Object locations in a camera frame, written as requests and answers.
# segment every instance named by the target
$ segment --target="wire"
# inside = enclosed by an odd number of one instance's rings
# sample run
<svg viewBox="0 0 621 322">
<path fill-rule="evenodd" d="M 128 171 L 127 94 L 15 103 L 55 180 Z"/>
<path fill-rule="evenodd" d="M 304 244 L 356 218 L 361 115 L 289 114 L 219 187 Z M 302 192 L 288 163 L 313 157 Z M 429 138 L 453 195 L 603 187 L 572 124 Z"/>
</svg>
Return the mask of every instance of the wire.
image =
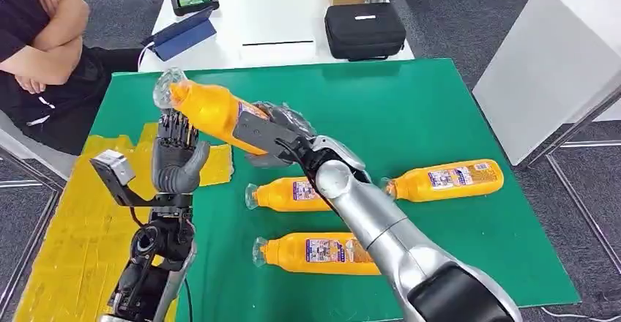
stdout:
<svg viewBox="0 0 621 322">
<path fill-rule="evenodd" d="M 594 321 L 594 322 L 612 322 L 612 321 L 616 321 L 617 319 L 621 318 L 621 315 L 618 315 L 618 316 L 614 316 L 608 319 L 601 319 L 601 318 L 594 318 L 594 317 L 589 317 L 585 315 L 574 315 L 572 313 L 552 313 L 552 312 L 549 312 L 548 309 L 546 309 L 545 307 L 541 307 L 541 309 L 552 317 L 586 318 L 587 320 Z"/>
<path fill-rule="evenodd" d="M 183 279 L 183 283 L 185 285 L 185 292 L 187 293 L 187 311 L 190 314 L 190 322 L 193 322 L 194 317 L 192 316 L 192 294 L 190 294 L 190 284 L 187 283 L 187 278 Z"/>
<path fill-rule="evenodd" d="M 302 172 L 304 173 L 306 178 L 308 178 L 310 185 L 312 185 L 313 188 L 317 189 L 317 184 L 315 184 L 315 179 L 306 170 L 306 168 L 304 167 L 304 162 L 302 161 L 300 156 L 293 150 L 293 148 L 287 142 L 285 142 L 284 140 L 280 138 L 276 138 L 276 140 L 274 140 L 274 143 L 285 148 L 289 152 L 289 154 L 291 154 L 295 158 L 295 161 L 300 164 L 300 168 L 302 169 Z M 334 213 L 340 217 L 340 215 L 338 214 L 338 211 L 336 211 L 332 203 L 330 203 L 328 199 L 321 192 L 317 191 L 317 195 L 319 195 L 319 197 L 332 209 L 332 211 L 334 211 Z"/>
<path fill-rule="evenodd" d="M 144 227 L 144 224 L 140 222 L 138 217 L 135 215 L 135 209 L 133 207 L 130 207 L 130 214 L 132 215 L 132 220 L 134 220 L 134 222 L 136 223 L 136 225 L 138 225 L 138 227 L 140 228 Z"/>
<path fill-rule="evenodd" d="M 136 67 L 137 70 L 140 68 L 140 63 L 142 63 L 142 56 L 144 56 L 144 53 L 146 53 L 146 49 L 152 47 L 153 45 L 155 45 L 155 42 L 150 42 L 144 48 L 142 48 L 140 55 L 138 55 L 138 66 Z"/>
</svg>

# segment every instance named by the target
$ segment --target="black cable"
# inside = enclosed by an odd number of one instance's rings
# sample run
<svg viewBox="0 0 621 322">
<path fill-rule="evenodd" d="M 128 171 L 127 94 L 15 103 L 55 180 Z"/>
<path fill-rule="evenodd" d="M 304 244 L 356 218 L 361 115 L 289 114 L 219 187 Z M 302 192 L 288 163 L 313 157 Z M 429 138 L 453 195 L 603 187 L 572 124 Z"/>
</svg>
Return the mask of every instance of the black cable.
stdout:
<svg viewBox="0 0 621 322">
<path fill-rule="evenodd" d="M 134 220 L 134 222 L 136 223 L 136 225 L 138 225 L 138 227 L 140 228 L 144 227 L 144 224 L 140 222 L 140 220 L 136 217 L 135 209 L 133 207 L 130 207 L 130 214 L 132 215 L 132 220 Z"/>
<path fill-rule="evenodd" d="M 328 199 L 319 191 L 319 189 L 317 189 L 317 184 L 315 184 L 315 179 L 306 170 L 306 168 L 304 167 L 304 162 L 302 161 L 300 156 L 293 150 L 293 148 L 286 141 L 284 141 L 284 140 L 282 140 L 280 138 L 276 138 L 274 140 L 274 143 L 276 143 L 277 145 L 280 145 L 283 148 L 285 148 L 289 152 L 289 154 L 291 154 L 295 158 L 295 161 L 300 164 L 300 168 L 302 169 L 302 172 L 304 173 L 306 178 L 308 178 L 308 181 L 310 182 L 310 185 L 312 185 L 313 188 L 315 190 L 317 190 L 317 195 L 319 195 L 319 197 L 326 203 L 326 205 L 328 205 L 332 209 L 332 211 L 334 211 L 334 213 L 337 214 L 340 217 L 340 215 L 338 214 L 338 211 L 336 211 L 334 206 L 332 206 L 332 203 L 330 203 L 328 201 Z"/>
<path fill-rule="evenodd" d="M 193 322 L 192 316 L 192 294 L 190 294 L 190 285 L 187 283 L 187 278 L 183 279 L 185 285 L 185 292 L 187 293 L 187 311 L 190 313 L 190 322 Z"/>
</svg>

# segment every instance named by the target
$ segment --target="person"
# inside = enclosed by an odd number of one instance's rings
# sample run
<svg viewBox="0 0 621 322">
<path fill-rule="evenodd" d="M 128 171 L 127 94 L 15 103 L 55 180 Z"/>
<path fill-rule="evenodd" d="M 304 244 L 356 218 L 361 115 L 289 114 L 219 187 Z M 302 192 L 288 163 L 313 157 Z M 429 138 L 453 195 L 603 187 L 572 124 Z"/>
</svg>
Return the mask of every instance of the person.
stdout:
<svg viewBox="0 0 621 322">
<path fill-rule="evenodd" d="M 139 49 L 83 46 L 84 0 L 0 0 L 0 109 L 22 132 L 80 154 L 112 72 L 136 71 Z"/>
</svg>

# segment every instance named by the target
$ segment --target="bottle label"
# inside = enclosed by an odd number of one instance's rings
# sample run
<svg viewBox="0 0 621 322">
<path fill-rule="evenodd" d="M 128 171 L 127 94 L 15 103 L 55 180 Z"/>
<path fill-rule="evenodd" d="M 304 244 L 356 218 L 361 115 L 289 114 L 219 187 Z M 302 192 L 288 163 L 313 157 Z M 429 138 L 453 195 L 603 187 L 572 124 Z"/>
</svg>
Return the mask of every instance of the bottle label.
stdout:
<svg viewBox="0 0 621 322">
<path fill-rule="evenodd" d="M 345 262 L 345 250 L 338 240 L 306 239 L 306 262 Z"/>
<path fill-rule="evenodd" d="M 317 193 L 309 181 L 293 182 L 293 200 L 313 200 Z"/>
<path fill-rule="evenodd" d="M 257 117 L 261 117 L 262 119 L 269 119 L 269 117 L 267 116 L 267 114 L 265 114 L 265 112 L 261 111 L 260 108 L 257 108 L 255 105 L 251 105 L 247 102 L 244 101 L 240 101 L 238 108 L 237 108 L 237 118 L 239 118 L 242 115 L 242 112 L 250 112 L 252 113 L 254 116 Z"/>
<path fill-rule="evenodd" d="M 345 251 L 347 251 L 349 262 L 373 262 L 367 250 L 360 245 L 357 239 L 348 240 L 345 243 Z"/>
<path fill-rule="evenodd" d="M 335 239 L 306 239 L 306 262 L 373 262 L 371 256 L 356 239 L 345 244 Z"/>
<path fill-rule="evenodd" d="M 428 173 L 431 187 L 442 190 L 496 181 L 498 176 L 487 162 Z"/>
</svg>

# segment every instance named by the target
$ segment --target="gray carpet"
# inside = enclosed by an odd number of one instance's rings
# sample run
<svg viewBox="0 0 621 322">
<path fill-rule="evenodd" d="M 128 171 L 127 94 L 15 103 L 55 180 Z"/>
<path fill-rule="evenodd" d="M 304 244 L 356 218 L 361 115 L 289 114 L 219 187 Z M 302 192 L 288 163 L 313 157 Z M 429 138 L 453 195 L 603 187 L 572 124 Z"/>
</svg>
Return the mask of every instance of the gray carpet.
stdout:
<svg viewBox="0 0 621 322">
<path fill-rule="evenodd" d="M 67 181 L 65 181 L 61 176 L 54 173 L 49 168 L 45 167 L 43 164 L 41 164 L 39 161 L 36 161 L 35 159 L 29 159 L 25 161 L 28 165 L 33 167 L 36 171 L 42 173 L 43 176 L 48 177 L 51 181 L 56 182 L 56 184 L 59 185 L 61 188 L 64 188 Z"/>
<path fill-rule="evenodd" d="M 25 181 L 32 179 L 25 171 L 14 169 L 6 160 L 0 160 L 0 181 Z"/>
<path fill-rule="evenodd" d="M 151 33 L 162 0 L 86 0 L 92 9 L 85 40 L 87 45 L 104 48 L 131 48 Z M 408 31 L 408 40 L 416 57 L 451 57 L 472 89 L 489 60 L 502 42 L 527 0 L 393 0 Z M 581 133 L 581 140 L 620 138 L 619 122 L 599 123 Z M 600 221 L 602 229 L 621 250 L 620 198 L 615 187 L 619 176 L 619 149 L 562 150 L 555 156 L 584 202 Z M 516 176 L 539 220 L 557 249 L 584 303 L 576 306 L 550 307 L 555 312 L 578 312 L 609 318 L 621 313 L 621 277 L 614 271 L 598 246 L 586 223 L 547 162 L 532 170 L 517 171 Z M 15 206 L 4 201 L 4 214 Z M 14 255 L 23 232 L 41 207 L 32 198 L 19 196 L 14 203 L 30 199 L 19 206 L 12 220 L 18 227 L 16 242 L 8 248 Z M 0 227 L 7 220 L 2 220 Z M 0 282 L 7 277 L 0 261 Z M 525 321 L 560 320 L 545 315 L 538 308 L 523 309 Z"/>
<path fill-rule="evenodd" d="M 7 161 L 0 161 L 3 179 L 31 179 Z M 47 187 L 0 189 L 0 292 L 26 247 L 51 191 Z"/>
</svg>

